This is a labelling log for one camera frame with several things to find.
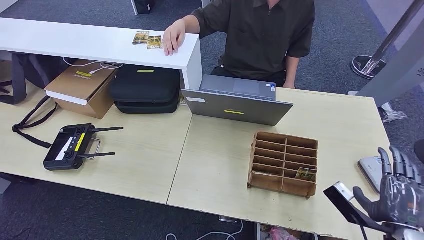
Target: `robotic hand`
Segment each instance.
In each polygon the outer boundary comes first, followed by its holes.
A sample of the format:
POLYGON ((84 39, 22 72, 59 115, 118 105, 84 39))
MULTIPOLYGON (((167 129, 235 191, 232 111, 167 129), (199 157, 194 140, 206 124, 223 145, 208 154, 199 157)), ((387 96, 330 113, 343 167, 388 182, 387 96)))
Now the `robotic hand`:
POLYGON ((393 172, 389 156, 383 148, 378 148, 382 163, 380 200, 371 202, 361 188, 354 187, 353 195, 369 217, 376 222, 385 222, 386 227, 417 231, 424 227, 424 186, 415 164, 408 156, 394 147, 393 172))

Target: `hand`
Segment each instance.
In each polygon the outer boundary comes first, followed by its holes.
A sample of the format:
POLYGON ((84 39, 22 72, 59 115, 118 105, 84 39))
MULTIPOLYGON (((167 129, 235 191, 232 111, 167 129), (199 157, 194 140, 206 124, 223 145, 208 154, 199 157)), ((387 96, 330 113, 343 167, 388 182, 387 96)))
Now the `hand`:
POLYGON ((390 147, 390 151, 393 154, 394 173, 389 155, 383 148, 378 148, 383 173, 380 200, 371 202, 357 186, 353 188, 353 195, 369 217, 376 222, 421 228, 424 226, 424 187, 420 173, 406 154, 394 147, 390 147))
POLYGON ((172 56, 174 52, 178 53, 178 48, 183 44, 185 36, 186 24, 183 19, 169 26, 163 34, 163 49, 165 50, 165 55, 172 56))
POLYGON ((287 81, 284 83, 284 85, 282 87, 285 88, 285 89, 296 89, 294 83, 287 82, 287 81))

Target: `black strap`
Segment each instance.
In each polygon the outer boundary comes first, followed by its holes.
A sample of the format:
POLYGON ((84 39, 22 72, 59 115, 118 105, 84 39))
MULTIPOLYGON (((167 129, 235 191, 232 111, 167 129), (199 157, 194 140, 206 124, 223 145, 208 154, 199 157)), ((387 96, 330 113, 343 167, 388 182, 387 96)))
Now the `black strap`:
POLYGON ((30 135, 28 135, 28 134, 25 134, 25 133, 23 133, 23 132, 21 132, 21 130, 22 129, 29 129, 29 128, 33 128, 33 127, 36 127, 36 126, 38 126, 38 125, 40 125, 40 124, 42 124, 42 123, 44 123, 45 121, 47 121, 47 119, 49 119, 54 113, 55 113, 55 111, 56 111, 56 109, 58 108, 58 104, 56 103, 55 104, 55 106, 54 106, 54 109, 53 110, 51 110, 49 113, 47 113, 47 115, 46 116, 44 116, 42 119, 40 119, 40 120, 38 120, 38 121, 36 121, 36 122, 34 122, 34 123, 31 123, 31 124, 29 124, 29 125, 26 125, 25 126, 25 124, 27 123, 27 121, 32 117, 32 115, 49 99, 50 97, 49 96, 45 96, 38 104, 37 104, 37 106, 35 106, 35 108, 30 112, 30 113, 28 113, 28 115, 26 115, 26 117, 19 123, 19 124, 16 124, 16 125, 14 125, 13 127, 12 127, 12 131, 14 132, 14 133, 17 133, 17 134, 19 134, 19 135, 21 135, 22 137, 24 137, 24 138, 26 138, 27 140, 29 140, 30 142, 32 142, 32 143, 34 143, 34 144, 37 144, 38 146, 41 146, 41 147, 43 147, 43 148, 46 148, 46 149, 49 149, 52 145, 50 144, 50 143, 48 143, 48 142, 45 142, 45 141, 41 141, 41 140, 38 140, 37 138, 35 138, 35 137, 33 137, 33 136, 30 136, 30 135))
POLYGON ((0 93, 10 94, 11 93, 10 91, 2 88, 2 87, 10 86, 10 85, 12 85, 12 81, 0 82, 0 93))

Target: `cardboard box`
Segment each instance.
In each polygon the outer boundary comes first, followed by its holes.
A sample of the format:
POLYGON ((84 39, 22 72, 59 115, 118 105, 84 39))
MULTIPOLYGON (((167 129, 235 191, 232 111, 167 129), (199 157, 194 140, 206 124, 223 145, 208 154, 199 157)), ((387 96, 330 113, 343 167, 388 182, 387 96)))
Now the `cardboard box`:
POLYGON ((317 140, 258 131, 250 152, 247 187, 309 199, 317 189, 317 157, 317 140), (314 177, 298 178, 298 174, 304 173, 302 169, 310 170, 314 177))
MULTIPOLYGON (((90 62, 78 60, 74 65, 90 62)), ((100 68, 98 63, 83 67, 70 66, 44 90, 61 108, 102 119, 114 104, 109 96, 109 85, 115 78, 116 70, 102 69, 90 74, 100 68)))

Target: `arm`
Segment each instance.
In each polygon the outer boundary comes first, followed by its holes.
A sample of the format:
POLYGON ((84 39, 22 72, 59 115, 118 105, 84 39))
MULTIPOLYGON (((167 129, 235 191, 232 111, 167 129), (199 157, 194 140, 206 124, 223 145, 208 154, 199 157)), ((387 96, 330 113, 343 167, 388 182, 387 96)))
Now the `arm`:
POLYGON ((165 55, 173 55, 184 42, 186 33, 200 34, 200 38, 215 32, 226 32, 230 21, 232 0, 212 0, 206 7, 177 20, 163 34, 165 55))
POLYGON ((283 88, 286 89, 295 89, 295 79, 296 79, 296 72, 298 71, 298 65, 299 65, 299 58, 298 57, 286 57, 286 70, 287 70, 287 77, 285 79, 285 83, 283 88))
POLYGON ((290 42, 290 47, 286 55, 286 71, 287 77, 285 80, 284 88, 294 89, 296 72, 300 58, 309 55, 312 42, 312 28, 315 21, 315 5, 310 2, 307 13, 304 16, 302 24, 294 32, 293 38, 290 42))

